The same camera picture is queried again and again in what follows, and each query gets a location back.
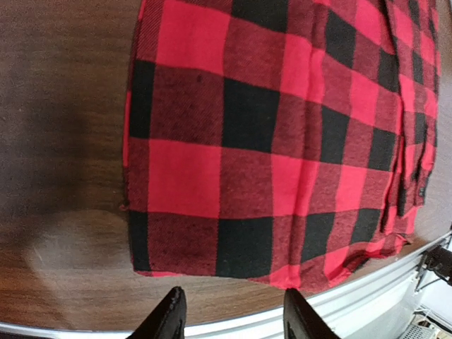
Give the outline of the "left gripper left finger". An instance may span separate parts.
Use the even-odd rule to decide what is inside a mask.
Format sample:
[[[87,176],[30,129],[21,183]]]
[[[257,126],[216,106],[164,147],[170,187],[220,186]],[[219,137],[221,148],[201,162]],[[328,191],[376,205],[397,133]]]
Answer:
[[[183,339],[186,312],[184,290],[173,287],[127,339]]]

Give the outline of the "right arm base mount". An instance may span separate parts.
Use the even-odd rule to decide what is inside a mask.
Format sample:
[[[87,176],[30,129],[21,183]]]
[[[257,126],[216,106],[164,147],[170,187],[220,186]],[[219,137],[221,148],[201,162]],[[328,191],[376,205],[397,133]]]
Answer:
[[[444,281],[447,285],[451,286],[451,251],[441,245],[425,251],[417,268],[418,281],[415,292],[420,292],[436,281]],[[428,272],[435,274],[437,279],[422,285],[422,281]]]

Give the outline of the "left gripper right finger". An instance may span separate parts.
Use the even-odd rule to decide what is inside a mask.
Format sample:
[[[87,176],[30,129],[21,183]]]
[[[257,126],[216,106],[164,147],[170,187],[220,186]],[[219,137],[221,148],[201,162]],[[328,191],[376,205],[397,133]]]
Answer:
[[[340,339],[296,289],[287,289],[283,305],[285,339]]]

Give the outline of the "red black plaid shirt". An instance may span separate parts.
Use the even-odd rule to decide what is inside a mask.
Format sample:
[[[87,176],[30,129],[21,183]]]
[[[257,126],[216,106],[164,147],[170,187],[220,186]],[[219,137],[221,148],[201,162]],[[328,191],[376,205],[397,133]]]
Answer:
[[[133,269],[319,292],[398,254],[436,155],[434,1],[143,1]]]

